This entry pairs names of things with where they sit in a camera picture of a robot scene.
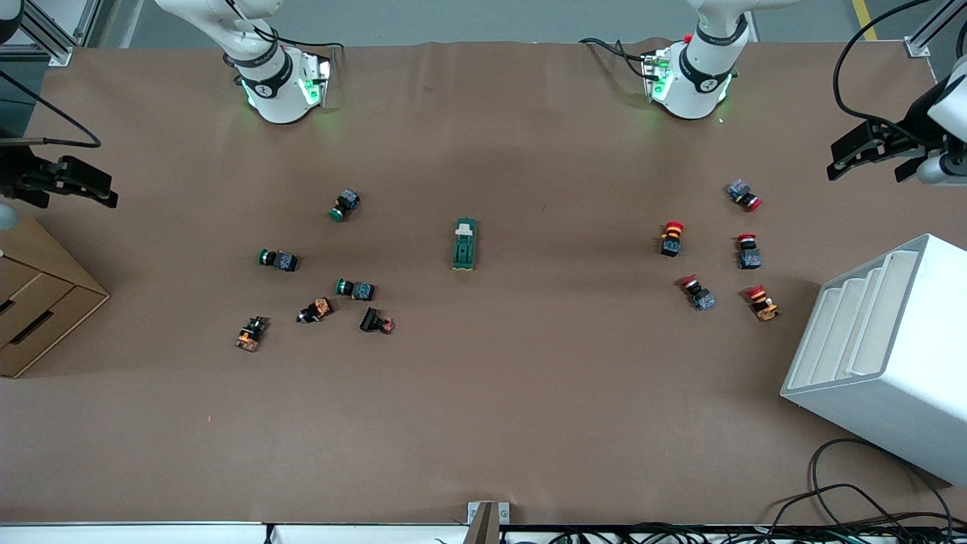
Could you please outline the grey metal table bracket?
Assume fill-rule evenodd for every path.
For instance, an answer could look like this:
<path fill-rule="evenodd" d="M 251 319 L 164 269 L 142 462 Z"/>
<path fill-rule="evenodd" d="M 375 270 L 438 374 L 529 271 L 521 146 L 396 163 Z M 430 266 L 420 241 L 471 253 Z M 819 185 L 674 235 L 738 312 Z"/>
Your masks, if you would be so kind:
<path fill-rule="evenodd" d="M 510 524 L 510 502 L 467 503 L 468 529 L 462 544 L 505 544 L 502 527 Z"/>

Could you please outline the white table edge rail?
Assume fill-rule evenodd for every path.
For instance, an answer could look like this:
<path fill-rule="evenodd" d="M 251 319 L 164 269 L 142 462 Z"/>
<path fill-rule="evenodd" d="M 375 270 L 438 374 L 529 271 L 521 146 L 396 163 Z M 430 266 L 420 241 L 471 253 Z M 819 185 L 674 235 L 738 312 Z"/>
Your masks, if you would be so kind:
<path fill-rule="evenodd" d="M 0 524 L 0 544 L 462 544 L 459 524 Z"/>

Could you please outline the aluminium frame profile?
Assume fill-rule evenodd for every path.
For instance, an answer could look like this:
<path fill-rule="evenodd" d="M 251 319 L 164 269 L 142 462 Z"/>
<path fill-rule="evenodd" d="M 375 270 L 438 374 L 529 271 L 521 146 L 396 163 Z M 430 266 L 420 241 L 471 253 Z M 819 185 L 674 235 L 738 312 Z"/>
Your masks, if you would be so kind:
<path fill-rule="evenodd" d="M 964 10 L 967 10 L 967 0 L 941 0 L 938 7 L 912 31 L 912 34 L 904 37 L 908 55 L 911 58 L 928 57 L 929 42 L 952 24 Z"/>
<path fill-rule="evenodd" d="M 68 66 L 106 0 L 0 0 L 0 57 Z"/>

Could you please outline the brown cardboard box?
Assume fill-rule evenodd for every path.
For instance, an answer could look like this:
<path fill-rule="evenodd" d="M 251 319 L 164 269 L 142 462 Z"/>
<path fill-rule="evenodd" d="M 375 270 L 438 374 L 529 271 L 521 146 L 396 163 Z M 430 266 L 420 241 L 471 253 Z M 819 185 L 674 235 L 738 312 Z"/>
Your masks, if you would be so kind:
<path fill-rule="evenodd" d="M 34 217 L 0 230 L 0 379 L 23 375 L 108 299 Z"/>

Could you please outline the white slotted rack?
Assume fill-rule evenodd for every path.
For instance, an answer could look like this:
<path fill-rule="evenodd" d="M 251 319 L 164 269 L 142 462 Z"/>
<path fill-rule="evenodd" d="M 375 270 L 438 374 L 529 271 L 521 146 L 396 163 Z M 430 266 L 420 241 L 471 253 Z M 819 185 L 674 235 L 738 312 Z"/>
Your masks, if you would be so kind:
<path fill-rule="evenodd" d="M 824 283 L 780 395 L 967 487 L 967 250 L 926 233 Z"/>

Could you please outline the green load switch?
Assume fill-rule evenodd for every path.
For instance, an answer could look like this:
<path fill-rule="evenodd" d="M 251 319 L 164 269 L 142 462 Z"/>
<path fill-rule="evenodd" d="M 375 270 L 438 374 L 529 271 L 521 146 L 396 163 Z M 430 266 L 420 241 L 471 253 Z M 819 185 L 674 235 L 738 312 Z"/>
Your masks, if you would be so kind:
<path fill-rule="evenodd" d="M 456 221 L 455 245 L 453 246 L 453 270 L 473 270 L 476 261 L 477 221 L 460 218 Z"/>

